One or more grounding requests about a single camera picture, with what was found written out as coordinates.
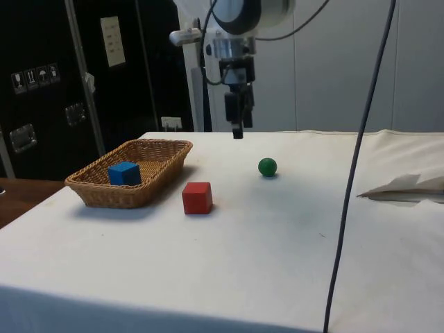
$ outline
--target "metal pole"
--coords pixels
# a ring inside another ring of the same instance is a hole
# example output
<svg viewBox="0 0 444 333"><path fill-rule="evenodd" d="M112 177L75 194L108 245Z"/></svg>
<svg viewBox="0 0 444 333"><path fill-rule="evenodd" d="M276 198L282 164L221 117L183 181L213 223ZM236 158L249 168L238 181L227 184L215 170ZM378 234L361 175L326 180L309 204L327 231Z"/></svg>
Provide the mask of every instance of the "metal pole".
<svg viewBox="0 0 444 333"><path fill-rule="evenodd" d="M5 167L6 175L8 178L15 178L14 169L12 167L11 159L9 158L8 149L6 148L5 139L3 138L3 132L0 126L0 157Z"/></svg>
<svg viewBox="0 0 444 333"><path fill-rule="evenodd" d="M82 78L83 92L85 93L85 99L89 110L89 117L91 118L92 130L94 131L94 137L96 139L96 146L99 155L105 155L105 145L103 144L102 132L100 129L99 118L97 117L96 104L94 103L94 97L89 90L86 83L86 73L88 68L86 65L85 54L83 53L82 40L80 38L80 32L78 30L76 10L74 8L73 0L65 0L65 6L67 8L67 15L69 20L69 27L71 29L71 36L76 50L76 57L80 76Z"/></svg>

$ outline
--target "white wall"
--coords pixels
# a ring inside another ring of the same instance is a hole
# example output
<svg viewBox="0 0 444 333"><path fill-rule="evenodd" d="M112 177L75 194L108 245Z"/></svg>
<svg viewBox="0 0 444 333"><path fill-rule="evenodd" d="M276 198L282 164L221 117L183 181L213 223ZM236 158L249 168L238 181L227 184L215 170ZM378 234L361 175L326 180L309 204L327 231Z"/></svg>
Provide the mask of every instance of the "white wall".
<svg viewBox="0 0 444 333"><path fill-rule="evenodd" d="M291 31L322 2L297 0L292 17L260 35ZM356 130L389 2L331 0L295 37L257 42L253 130ZM443 0L398 0L368 130L444 131L443 15ZM206 63L218 73L215 59ZM210 87L218 131L230 130L226 90Z"/></svg>

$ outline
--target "cable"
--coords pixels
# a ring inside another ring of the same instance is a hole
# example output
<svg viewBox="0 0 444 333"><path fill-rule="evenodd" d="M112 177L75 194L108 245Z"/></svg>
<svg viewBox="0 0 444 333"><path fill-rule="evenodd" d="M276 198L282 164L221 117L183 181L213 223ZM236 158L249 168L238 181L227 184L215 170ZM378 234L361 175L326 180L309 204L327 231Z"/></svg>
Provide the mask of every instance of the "cable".
<svg viewBox="0 0 444 333"><path fill-rule="evenodd" d="M223 73L221 79L219 81L211 81L208 77L207 74L205 73L205 68L204 68L204 53L203 53L203 49L205 46L205 36L207 35L207 27L208 27L208 22L210 21L210 17L211 14L213 13L213 9L215 7L217 3L217 0L214 0L210 9L208 10L207 16L205 17L205 22L203 24L203 29L202 29L202 37L200 37L200 72L202 73L202 77L205 80L205 82L209 85L221 85L225 82L225 78L228 75L228 70L230 69L230 65L228 65L225 68L225 73Z"/></svg>
<svg viewBox="0 0 444 333"><path fill-rule="evenodd" d="M373 77L370 84L370 90L368 92L366 108L364 109L364 114L361 120L361 126L359 127L359 132L356 139L355 151L353 153L352 165L350 167L350 174L348 176L347 189L345 191L344 196L344 204L342 209L342 217L341 217L341 227L339 229L339 239L338 239L338 247L336 249L336 257L334 258L334 266L332 273L332 280L330 282L330 288L328 290L328 298L327 298L327 306L325 308L325 320L324 320L324 330L323 333L328 333L328 324L330 321L330 310L332 308L332 300L334 293L334 285L336 284L336 277L338 275L339 262L341 261L341 253L342 253L342 245L344 240L344 232L345 232L345 220L347 219L348 212L348 203L350 201L350 195L352 192L353 180L355 178L356 166L358 163L359 151L361 149L361 143L364 136L364 132L366 130L366 124L368 115L370 113L370 107L372 105L373 94L375 93L376 82L379 75L379 69L381 67L382 56L384 55L384 50L386 48L387 39L389 37L391 22L393 20L393 13L395 12L396 0L391 0L390 10L388 12L387 22L384 29L384 35L382 37L381 45L379 46L379 51L377 54L376 65L373 71Z"/></svg>
<svg viewBox="0 0 444 333"><path fill-rule="evenodd" d="M294 35L295 33L298 33L299 31L301 31L306 25L308 25L308 23L310 23L311 21L313 21L313 19L318 16L318 14L320 12L322 12L322 9L324 9L324 7L330 2L330 0L325 0L324 3L319 7L319 9L314 12L314 14L304 23L302 23L297 29L291 31L290 33L287 33L286 35L280 36L280 37L272 37L272 38L256 38L256 40L261 40L261 41L265 41L265 42L272 42L275 40L284 40L287 37L290 37L292 35Z"/></svg>

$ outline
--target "wall socket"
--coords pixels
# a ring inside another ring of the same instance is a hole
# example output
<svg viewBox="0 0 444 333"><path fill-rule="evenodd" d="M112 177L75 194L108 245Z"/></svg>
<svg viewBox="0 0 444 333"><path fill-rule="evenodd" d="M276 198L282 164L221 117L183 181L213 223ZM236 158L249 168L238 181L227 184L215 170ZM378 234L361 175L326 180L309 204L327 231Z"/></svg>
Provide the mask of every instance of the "wall socket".
<svg viewBox="0 0 444 333"><path fill-rule="evenodd" d="M162 127L172 130L181 130L182 129L182 119L180 117L162 117Z"/></svg>

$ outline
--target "blue cube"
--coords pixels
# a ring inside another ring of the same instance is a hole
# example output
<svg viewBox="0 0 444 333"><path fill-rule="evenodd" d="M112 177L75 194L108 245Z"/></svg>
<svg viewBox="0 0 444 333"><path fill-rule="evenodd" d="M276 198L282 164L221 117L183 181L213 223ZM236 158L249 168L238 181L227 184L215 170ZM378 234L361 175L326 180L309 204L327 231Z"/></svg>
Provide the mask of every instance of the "blue cube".
<svg viewBox="0 0 444 333"><path fill-rule="evenodd" d="M108 167L108 177L111 185L135 186L142 183L139 166L131 162L122 162Z"/></svg>

